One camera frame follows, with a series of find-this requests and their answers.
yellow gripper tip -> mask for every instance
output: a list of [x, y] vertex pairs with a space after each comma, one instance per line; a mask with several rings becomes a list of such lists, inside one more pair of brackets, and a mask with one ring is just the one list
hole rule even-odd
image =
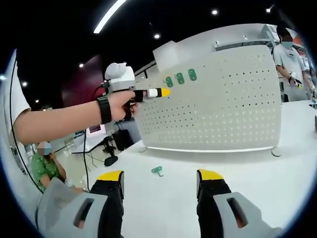
[[162, 88], [162, 97], [167, 97], [170, 94], [169, 88]]

black ceiling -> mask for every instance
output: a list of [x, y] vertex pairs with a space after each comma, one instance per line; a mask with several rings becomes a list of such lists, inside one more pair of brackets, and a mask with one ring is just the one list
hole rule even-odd
[[[19, 78], [34, 110], [50, 104], [62, 107], [61, 82], [95, 55], [103, 63], [127, 62], [135, 70], [154, 60], [152, 51], [214, 28], [242, 23], [272, 23], [279, 19], [262, 4], [215, 4], [210, 0], [128, 0], [98, 35], [93, 30], [115, 0], [89, 0], [77, 5], [6, 6], [0, 17], [1, 73], [18, 48]], [[216, 8], [217, 16], [211, 14]], [[154, 33], [161, 38], [155, 40]]]

white sleeve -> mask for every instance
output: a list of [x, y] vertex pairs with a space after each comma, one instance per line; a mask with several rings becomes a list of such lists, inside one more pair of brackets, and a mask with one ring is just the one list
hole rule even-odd
[[[12, 91], [11, 91], [12, 124], [14, 124], [15, 120], [23, 111], [30, 109], [30, 106], [23, 95], [21, 84], [17, 75], [18, 67], [15, 63], [15, 56], [16, 56], [16, 50], [13, 52], [10, 63], [6, 69], [6, 72], [5, 72], [6, 81], [3, 84], [4, 86], [4, 102], [3, 103], [4, 103], [5, 124], [6, 124], [7, 132], [9, 135], [11, 134], [11, 130], [12, 130], [11, 121], [10, 121], [11, 82], [12, 82]], [[13, 78], [11, 80], [14, 63], [15, 63], [15, 67], [13, 72]]]
[[301, 56], [299, 55], [298, 51], [293, 48], [293, 52], [295, 53], [297, 61], [298, 61], [299, 65], [300, 65], [300, 67], [301, 67], [301, 71], [305, 71], [303, 60], [302, 60]]

recessed light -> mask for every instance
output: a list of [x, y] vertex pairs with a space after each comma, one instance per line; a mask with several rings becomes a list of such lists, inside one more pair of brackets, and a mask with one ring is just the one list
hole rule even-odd
[[212, 13], [212, 15], [217, 15], [218, 14], [218, 10], [212, 10], [211, 13]]

fluorescent light strip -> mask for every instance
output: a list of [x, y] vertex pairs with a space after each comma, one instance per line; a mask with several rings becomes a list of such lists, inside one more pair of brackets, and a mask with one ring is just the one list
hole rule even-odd
[[156, 150], [169, 150], [169, 151], [179, 151], [179, 152], [199, 152], [199, 153], [233, 153], [233, 152], [250, 152], [259, 150], [269, 150], [273, 149], [274, 146], [262, 147], [262, 148], [250, 148], [250, 149], [235, 149], [235, 150], [181, 150], [181, 149], [170, 149], [170, 148], [159, 148], [148, 146], [150, 149]]
[[101, 21], [98, 23], [94, 30], [95, 34], [99, 34], [110, 18], [115, 14], [115, 12], [126, 2], [127, 0], [118, 0], [112, 5], [112, 7], [107, 11]]

